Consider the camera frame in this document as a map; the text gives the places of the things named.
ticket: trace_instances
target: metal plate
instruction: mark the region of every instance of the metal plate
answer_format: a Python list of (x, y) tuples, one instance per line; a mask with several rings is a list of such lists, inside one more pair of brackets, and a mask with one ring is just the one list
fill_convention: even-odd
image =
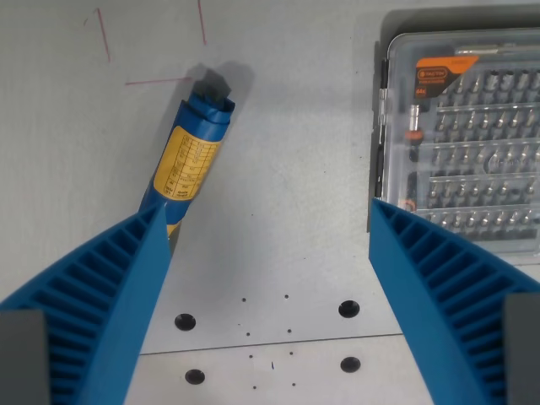
[[(361, 366), (347, 374), (349, 356)], [(186, 382), (191, 369), (204, 373), (201, 385)], [(149, 403), (432, 404), (403, 336), (144, 355), (126, 405)]]

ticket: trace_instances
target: blue cylindrical container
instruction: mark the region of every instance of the blue cylindrical container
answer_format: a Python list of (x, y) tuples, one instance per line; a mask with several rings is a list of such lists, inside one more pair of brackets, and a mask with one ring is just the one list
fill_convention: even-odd
[(180, 103), (167, 146), (144, 193), (141, 209), (165, 205), (167, 231), (180, 224), (212, 164), (235, 103), (192, 92)]

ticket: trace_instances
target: white surface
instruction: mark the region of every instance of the white surface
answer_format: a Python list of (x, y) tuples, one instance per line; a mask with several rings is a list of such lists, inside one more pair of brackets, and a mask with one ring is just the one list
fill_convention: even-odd
[[(352, 374), (344, 373), (339, 366), (349, 356), (362, 364)], [(190, 369), (204, 372), (206, 379), (200, 386), (186, 382), (184, 375)], [(150, 403), (429, 405), (432, 402), (405, 339), (394, 336), (144, 355), (139, 358), (126, 405)]]
[[(202, 0), (204, 46), (196, 0), (2, 1), (0, 299), (137, 210), (191, 84), (124, 83), (213, 68), (232, 88), (235, 121), (182, 224), (144, 352), (399, 332), (365, 233), (373, 47), (398, 7)], [(361, 310), (345, 320), (349, 299)], [(182, 312), (193, 331), (174, 328)], [(295, 343), (307, 355), (275, 377), (257, 372), (253, 391), (237, 354), (281, 359), (290, 344), (143, 356), (129, 401), (428, 403), (400, 337)], [(363, 366), (345, 375), (350, 348)], [(186, 386), (188, 366), (208, 381)]]

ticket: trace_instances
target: plastic case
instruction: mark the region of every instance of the plastic case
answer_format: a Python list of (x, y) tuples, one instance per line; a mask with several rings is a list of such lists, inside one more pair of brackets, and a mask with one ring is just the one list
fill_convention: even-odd
[(540, 30), (399, 35), (386, 68), (381, 199), (537, 262)]

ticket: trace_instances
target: orange label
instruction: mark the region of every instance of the orange label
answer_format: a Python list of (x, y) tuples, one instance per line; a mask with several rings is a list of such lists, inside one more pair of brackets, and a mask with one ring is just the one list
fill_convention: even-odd
[[(429, 74), (430, 69), (422, 68), (437, 68), (441, 66), (447, 67), (452, 73), (462, 74), (465, 73), (474, 63), (476, 63), (477, 60), (478, 57), (425, 57), (424, 59), (420, 59), (416, 64), (416, 68), (420, 69), (418, 71), (418, 78), (420, 78), (420, 72), (423, 72), (424, 70), (425, 74)], [(434, 71), (431, 72), (431, 74), (435, 74), (436, 71), (444, 69), (433, 70)]]

